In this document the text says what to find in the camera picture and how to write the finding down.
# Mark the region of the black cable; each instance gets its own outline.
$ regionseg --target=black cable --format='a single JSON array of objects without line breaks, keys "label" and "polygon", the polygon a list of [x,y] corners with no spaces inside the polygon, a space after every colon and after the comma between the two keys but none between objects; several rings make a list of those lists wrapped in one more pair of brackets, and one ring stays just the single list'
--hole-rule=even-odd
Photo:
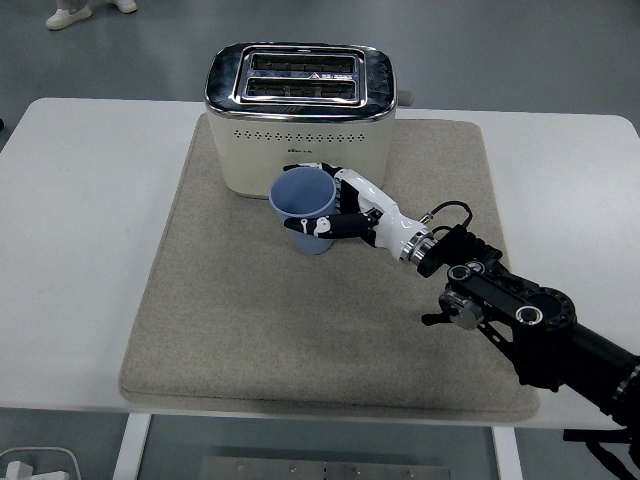
[{"label": "black cable", "polygon": [[585,443],[589,451],[598,459],[602,466],[617,478],[620,480],[638,480],[627,470],[627,467],[624,466],[618,457],[610,451],[605,450],[598,442],[588,441]]},{"label": "black cable", "polygon": [[435,235],[436,233],[441,232],[442,230],[446,230],[447,232],[450,232],[451,227],[449,227],[448,225],[440,225],[439,227],[436,227],[433,230],[431,230],[431,233]]},{"label": "black cable", "polygon": [[461,225],[464,228],[467,228],[469,226],[469,223],[471,223],[471,219],[473,218],[473,213],[471,212],[471,208],[469,208],[469,205],[467,205],[466,203],[461,202],[459,200],[449,200],[448,202],[441,203],[436,208],[431,210],[431,215],[435,215],[436,213],[438,213],[443,208],[451,207],[451,206],[462,207],[462,208],[465,209],[465,211],[467,212],[467,219],[464,222],[462,222]]},{"label": "black cable", "polygon": [[629,446],[629,456],[633,461],[634,465],[640,468],[640,441],[638,441],[637,437],[633,437],[631,440],[631,445]]}]

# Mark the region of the power strip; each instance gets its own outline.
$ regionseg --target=power strip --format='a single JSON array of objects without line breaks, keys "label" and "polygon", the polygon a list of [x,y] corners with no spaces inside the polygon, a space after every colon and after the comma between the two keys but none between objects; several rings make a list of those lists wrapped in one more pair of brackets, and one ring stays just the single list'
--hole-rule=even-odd
[{"label": "power strip", "polygon": [[200,480],[449,480],[447,467],[204,457]]},{"label": "power strip", "polygon": [[67,472],[51,472],[32,475],[33,467],[19,461],[11,462],[7,466],[7,473],[0,480],[69,480]]}]

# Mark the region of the cable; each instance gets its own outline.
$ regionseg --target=cable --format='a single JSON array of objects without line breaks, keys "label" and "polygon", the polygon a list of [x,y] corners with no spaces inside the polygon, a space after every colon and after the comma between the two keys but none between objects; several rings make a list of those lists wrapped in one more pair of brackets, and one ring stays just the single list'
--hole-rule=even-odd
[{"label": "cable", "polygon": [[464,222],[462,222],[462,224],[461,224],[464,228],[467,228],[469,226],[469,224],[471,223],[471,219],[473,218],[473,213],[471,212],[471,208],[469,208],[469,205],[467,205],[466,203],[461,202],[459,200],[449,200],[448,202],[441,203],[436,208],[431,210],[431,215],[435,215],[436,213],[438,213],[443,208],[451,207],[451,206],[454,206],[454,205],[464,208],[465,211],[467,212],[467,219]]},{"label": "cable", "polygon": [[613,453],[605,450],[602,445],[598,442],[587,441],[585,442],[587,448],[592,453],[594,457],[598,459],[598,461],[602,464],[604,468],[609,470],[613,475],[615,475],[620,480],[637,480],[627,467],[616,457]]},{"label": "cable", "polygon": [[9,448],[4,452],[0,453],[0,458],[2,458],[5,454],[11,452],[21,452],[21,451],[33,451],[33,450],[42,450],[42,451],[55,451],[55,452],[64,452],[71,457],[73,460],[73,466],[76,469],[76,477],[78,480],[82,480],[82,476],[80,475],[80,467],[78,466],[78,460],[76,460],[76,456],[73,454],[71,450],[67,450],[62,447],[17,447],[17,448]]},{"label": "cable", "polygon": [[435,235],[436,233],[441,232],[442,230],[446,230],[447,232],[450,232],[451,227],[448,225],[440,225],[439,227],[435,227],[433,230],[431,230],[431,233]]}]

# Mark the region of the white robotic hand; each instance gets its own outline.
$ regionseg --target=white robotic hand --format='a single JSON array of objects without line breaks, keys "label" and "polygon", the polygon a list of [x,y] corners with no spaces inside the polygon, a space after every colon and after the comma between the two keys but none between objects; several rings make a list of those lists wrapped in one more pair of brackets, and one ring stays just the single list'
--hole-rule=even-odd
[{"label": "white robotic hand", "polygon": [[433,245],[433,234],[424,223],[402,215],[393,199],[357,172],[326,163],[289,165],[285,170],[299,167],[322,169],[334,178],[339,213],[321,219],[289,218],[285,227],[319,238],[361,237],[400,261],[412,260],[419,247]]}]

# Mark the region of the robotic arm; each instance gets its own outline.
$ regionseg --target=robotic arm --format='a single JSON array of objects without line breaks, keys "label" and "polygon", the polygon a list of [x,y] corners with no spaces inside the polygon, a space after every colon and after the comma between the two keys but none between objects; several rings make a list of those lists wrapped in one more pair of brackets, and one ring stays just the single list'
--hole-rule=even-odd
[{"label": "robotic arm", "polygon": [[[467,230],[471,211],[464,203],[447,202],[419,221],[412,220],[357,172],[327,164],[306,166],[329,172],[339,192],[339,213],[323,219],[328,228],[319,237],[361,237],[371,246],[388,249],[396,260],[412,263],[424,277],[447,266],[448,282],[438,299],[442,311],[423,315],[422,322],[477,328],[513,363],[521,384],[552,391],[566,384],[577,391],[628,427],[620,431],[618,441],[631,444],[631,457],[640,464],[640,356],[579,325],[573,302],[564,293],[509,272],[500,263],[502,252]],[[447,233],[436,240],[438,229],[431,230],[427,223],[449,205],[462,206],[469,216],[455,227],[439,227]],[[315,221],[303,225],[287,219],[284,225],[307,233],[314,231]],[[510,327],[511,341],[491,322]],[[612,440],[609,436],[601,441]]]}]

